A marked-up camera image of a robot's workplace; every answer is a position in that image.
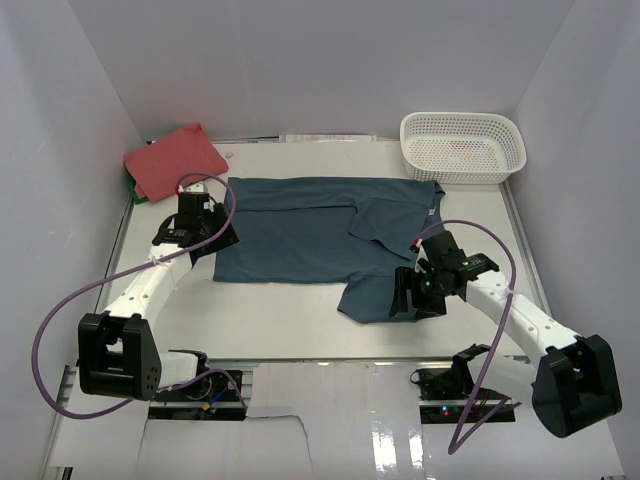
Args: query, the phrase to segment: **folded red cloth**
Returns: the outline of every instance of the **folded red cloth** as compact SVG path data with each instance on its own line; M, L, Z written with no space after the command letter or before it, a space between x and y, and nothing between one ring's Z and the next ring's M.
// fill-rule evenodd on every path
M136 180L136 193L157 202L175 193L176 181L196 170L220 175L229 165L211 145L199 123L173 132L160 140L124 156L124 165ZM193 176L187 183L205 177Z

